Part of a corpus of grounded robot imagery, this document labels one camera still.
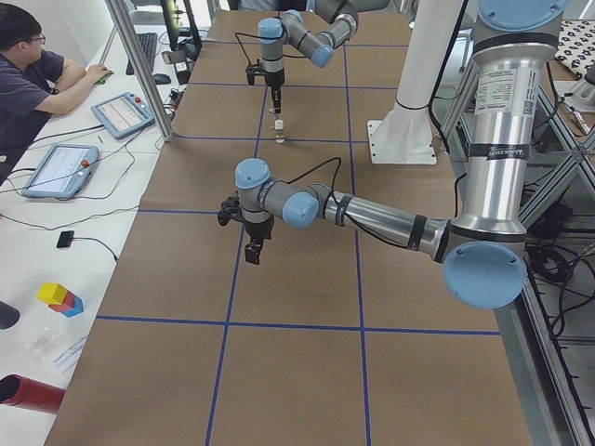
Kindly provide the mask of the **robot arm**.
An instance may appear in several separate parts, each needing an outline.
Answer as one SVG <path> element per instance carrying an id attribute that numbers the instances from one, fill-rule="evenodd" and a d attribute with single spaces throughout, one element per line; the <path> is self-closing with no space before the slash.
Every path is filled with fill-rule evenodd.
<path id="1" fill-rule="evenodd" d="M 417 13 L 395 100 L 367 125 L 364 172 L 353 192 L 274 177 L 259 158 L 235 169 L 245 259 L 257 263 L 276 220 L 299 229 L 316 219 L 360 231 L 432 260 L 451 294 L 476 308 L 501 308 L 526 280 L 519 219 L 542 72 L 559 41 L 563 1 L 481 1 L 472 24 L 461 106 L 472 107 L 466 191 L 449 216 L 449 157 L 433 142 L 433 97 L 466 12 L 463 1 L 425 1 Z"/>
<path id="2" fill-rule="evenodd" d="M 262 76 L 271 89 L 272 110 L 278 116 L 282 112 L 284 84 L 284 46 L 290 45 L 318 68 L 325 67 L 335 49 L 351 39 L 359 26 L 359 15 L 350 1 L 315 1 L 313 11 L 329 27 L 313 33 L 303 24 L 300 12 L 288 9 L 275 18 L 266 18 L 258 23 L 258 40 L 261 57 L 246 67 L 250 85 Z"/>

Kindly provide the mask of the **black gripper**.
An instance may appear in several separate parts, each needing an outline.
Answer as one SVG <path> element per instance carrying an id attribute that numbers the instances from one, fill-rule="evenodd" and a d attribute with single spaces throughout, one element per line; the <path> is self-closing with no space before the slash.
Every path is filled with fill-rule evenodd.
<path id="1" fill-rule="evenodd" d="M 273 114 L 282 112 L 282 86 L 284 85 L 284 72 L 273 72 L 266 75 L 266 85 L 271 89 Z"/>
<path id="2" fill-rule="evenodd" d="M 245 261 L 252 265 L 260 264 L 261 245 L 265 240 L 271 240 L 271 233 L 274 226 L 274 218 L 254 223 L 245 222 L 245 231 L 250 237 L 250 242 L 245 246 Z"/>

